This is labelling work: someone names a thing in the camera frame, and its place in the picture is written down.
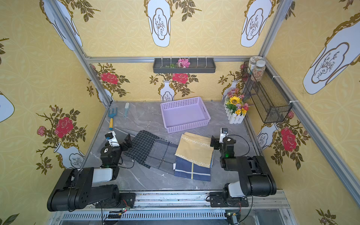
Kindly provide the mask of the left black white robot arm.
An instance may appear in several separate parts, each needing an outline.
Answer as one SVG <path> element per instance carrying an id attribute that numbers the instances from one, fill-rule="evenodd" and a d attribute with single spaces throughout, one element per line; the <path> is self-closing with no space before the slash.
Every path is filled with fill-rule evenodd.
<path id="1" fill-rule="evenodd" d="M 116 184 L 109 184 L 117 179 L 122 168 L 122 153 L 132 147 L 131 135 L 127 134 L 124 141 L 119 142 L 115 132 L 111 131 L 105 138 L 105 145 L 100 150 L 100 167 L 63 171 L 47 201 L 50 212 L 72 212 L 90 204 L 125 211 L 134 207 L 135 193 L 120 193 Z"/>

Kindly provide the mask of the yellow pillowcase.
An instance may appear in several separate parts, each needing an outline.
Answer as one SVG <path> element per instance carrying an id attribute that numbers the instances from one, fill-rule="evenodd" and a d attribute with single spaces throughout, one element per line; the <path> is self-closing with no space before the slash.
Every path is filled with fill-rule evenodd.
<path id="1" fill-rule="evenodd" d="M 175 156 L 200 167 L 211 168 L 213 151 L 211 138 L 185 132 L 181 135 Z"/>

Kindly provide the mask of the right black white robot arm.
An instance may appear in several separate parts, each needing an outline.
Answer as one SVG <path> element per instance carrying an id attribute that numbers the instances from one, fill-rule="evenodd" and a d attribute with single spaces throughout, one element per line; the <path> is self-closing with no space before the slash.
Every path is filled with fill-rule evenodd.
<path id="1" fill-rule="evenodd" d="M 225 171 L 238 173 L 238 181 L 224 186 L 220 199 L 224 204 L 230 200 L 240 202 L 246 197 L 275 195 L 277 186 L 263 156 L 235 156 L 236 140 L 230 136 L 211 137 L 211 147 L 220 151 L 220 166 Z"/>

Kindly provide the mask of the navy blue striped pillowcase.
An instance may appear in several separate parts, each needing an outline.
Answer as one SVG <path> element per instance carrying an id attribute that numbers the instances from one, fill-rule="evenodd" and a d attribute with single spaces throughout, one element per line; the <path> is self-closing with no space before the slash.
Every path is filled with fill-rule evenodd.
<path id="1" fill-rule="evenodd" d="M 211 169 L 198 166 L 180 157 L 176 157 L 174 175 L 177 177 L 187 178 L 198 181 L 211 181 Z"/>

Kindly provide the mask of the purple plastic basket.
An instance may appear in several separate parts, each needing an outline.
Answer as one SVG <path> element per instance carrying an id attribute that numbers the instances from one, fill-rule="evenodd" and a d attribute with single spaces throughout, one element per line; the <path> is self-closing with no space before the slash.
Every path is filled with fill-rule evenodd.
<path id="1" fill-rule="evenodd" d="M 201 97 L 160 104 L 164 127 L 168 133 L 207 126 L 211 116 Z"/>

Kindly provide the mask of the black grid pillowcase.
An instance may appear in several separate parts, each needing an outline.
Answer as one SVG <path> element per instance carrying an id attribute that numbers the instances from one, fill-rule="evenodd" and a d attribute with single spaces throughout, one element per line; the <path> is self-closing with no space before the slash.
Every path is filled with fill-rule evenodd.
<path id="1" fill-rule="evenodd" d="M 152 150 L 155 140 L 157 139 L 159 139 L 157 135 L 142 130 L 132 140 L 132 147 L 125 151 L 124 154 L 128 157 L 131 157 L 144 167 L 150 168 L 150 166 L 147 165 L 145 161 L 150 151 Z"/>

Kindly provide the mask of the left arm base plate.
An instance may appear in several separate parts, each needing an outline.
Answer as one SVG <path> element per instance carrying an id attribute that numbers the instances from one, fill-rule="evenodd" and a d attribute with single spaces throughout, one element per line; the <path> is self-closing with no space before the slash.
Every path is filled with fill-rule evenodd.
<path id="1" fill-rule="evenodd" d="M 135 204 L 136 194 L 135 193 L 120 193 L 117 192 L 112 195 L 110 199 L 100 201 L 95 204 L 95 207 L 100 209 L 122 209 L 125 207 L 133 208 Z"/>

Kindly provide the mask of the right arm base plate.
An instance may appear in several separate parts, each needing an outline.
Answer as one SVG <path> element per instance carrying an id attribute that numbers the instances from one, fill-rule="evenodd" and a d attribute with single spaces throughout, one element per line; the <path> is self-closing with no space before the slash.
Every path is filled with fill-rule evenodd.
<path id="1" fill-rule="evenodd" d="M 210 192 L 205 199 L 211 204 L 212 208 L 223 207 L 248 207 L 249 203 L 246 197 L 230 197 L 223 192 Z"/>

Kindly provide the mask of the grey checked pillowcase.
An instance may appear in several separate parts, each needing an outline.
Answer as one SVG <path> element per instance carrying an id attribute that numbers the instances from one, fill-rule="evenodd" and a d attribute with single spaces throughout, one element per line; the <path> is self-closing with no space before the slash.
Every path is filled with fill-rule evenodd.
<path id="1" fill-rule="evenodd" d="M 173 165 L 176 163 L 175 153 L 178 145 L 163 139 L 156 139 L 145 160 L 145 164 L 165 173 L 174 175 Z"/>

